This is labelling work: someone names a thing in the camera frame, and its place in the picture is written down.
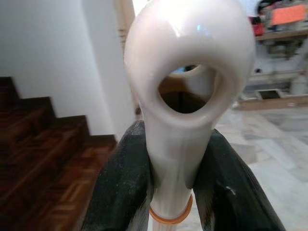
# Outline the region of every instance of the wooden floor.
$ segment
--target wooden floor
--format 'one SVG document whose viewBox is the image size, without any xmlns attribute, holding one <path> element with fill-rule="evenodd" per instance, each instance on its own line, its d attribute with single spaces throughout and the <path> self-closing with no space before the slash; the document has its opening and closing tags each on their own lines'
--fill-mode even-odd
<svg viewBox="0 0 308 231">
<path fill-rule="evenodd" d="M 11 78 L 0 78 L 0 127 L 0 230 L 78 230 L 113 136 L 56 118 L 49 98 L 20 99 Z"/>
</svg>

